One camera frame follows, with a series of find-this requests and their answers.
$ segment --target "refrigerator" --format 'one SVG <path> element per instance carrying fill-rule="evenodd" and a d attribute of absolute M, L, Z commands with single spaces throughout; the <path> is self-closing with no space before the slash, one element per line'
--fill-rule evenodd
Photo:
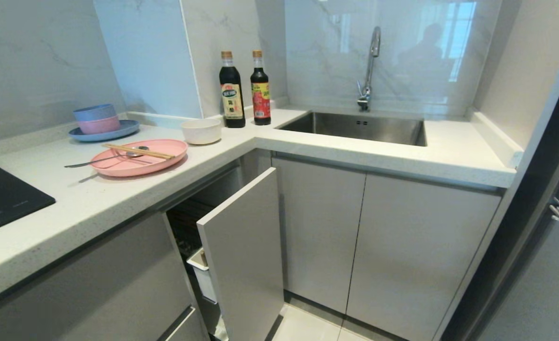
<path fill-rule="evenodd" d="M 559 341 L 559 100 L 443 341 Z"/>

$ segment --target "chopsticks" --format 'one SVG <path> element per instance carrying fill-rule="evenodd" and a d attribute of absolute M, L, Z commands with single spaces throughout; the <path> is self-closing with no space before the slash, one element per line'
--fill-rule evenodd
<path fill-rule="evenodd" d="M 124 152 L 140 154 L 140 155 L 147 155 L 149 157 L 163 158 L 163 159 L 166 159 L 166 160 L 169 160 L 171 158 L 176 157 L 176 155 L 164 154 L 164 153 L 159 153 L 159 152 L 154 152 L 154 151 L 144 151 L 143 149 L 132 149 L 130 147 L 124 147 L 123 145 L 116 145 L 116 144 L 110 144 L 110 143 L 106 143 L 102 146 L 110 148 L 110 149 L 115 149 L 117 151 L 124 151 Z"/>

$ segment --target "vinegar bottle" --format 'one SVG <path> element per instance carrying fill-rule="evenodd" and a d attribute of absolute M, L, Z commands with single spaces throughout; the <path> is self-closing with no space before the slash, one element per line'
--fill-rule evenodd
<path fill-rule="evenodd" d="M 269 76 L 262 70 L 262 51 L 252 51 L 252 57 L 254 58 L 254 73 L 250 76 L 250 82 L 252 83 L 254 123 L 263 126 L 271 123 Z"/>
<path fill-rule="evenodd" d="M 234 57 L 231 51 L 222 51 L 221 58 L 223 67 L 218 77 L 221 80 L 225 124 L 228 128 L 241 128 L 245 126 L 245 116 L 243 115 L 240 73 L 234 67 Z"/>

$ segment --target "induction cooktop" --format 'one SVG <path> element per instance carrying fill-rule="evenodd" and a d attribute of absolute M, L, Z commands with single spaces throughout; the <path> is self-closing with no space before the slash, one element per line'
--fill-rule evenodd
<path fill-rule="evenodd" d="M 0 168 L 0 226 L 55 202 L 53 197 Z"/>

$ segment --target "pink bowl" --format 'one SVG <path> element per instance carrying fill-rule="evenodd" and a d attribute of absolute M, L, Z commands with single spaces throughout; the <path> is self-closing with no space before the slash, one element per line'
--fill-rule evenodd
<path fill-rule="evenodd" d="M 93 157 L 91 161 L 112 157 L 113 155 L 119 156 L 110 160 L 93 163 L 92 168 L 110 177 L 134 177 L 136 175 L 153 173 L 181 161 L 187 155 L 188 147 L 187 143 L 179 140 L 147 140 L 124 144 L 128 148 L 138 147 L 139 145 L 149 147 L 150 151 L 176 155 L 176 157 L 169 160 L 149 157 L 147 155 L 129 158 L 125 156 L 126 152 L 108 149 Z"/>
<path fill-rule="evenodd" d="M 113 132 L 120 127 L 117 115 L 109 118 L 97 119 L 96 121 L 78 121 L 78 125 L 84 134 Z"/>

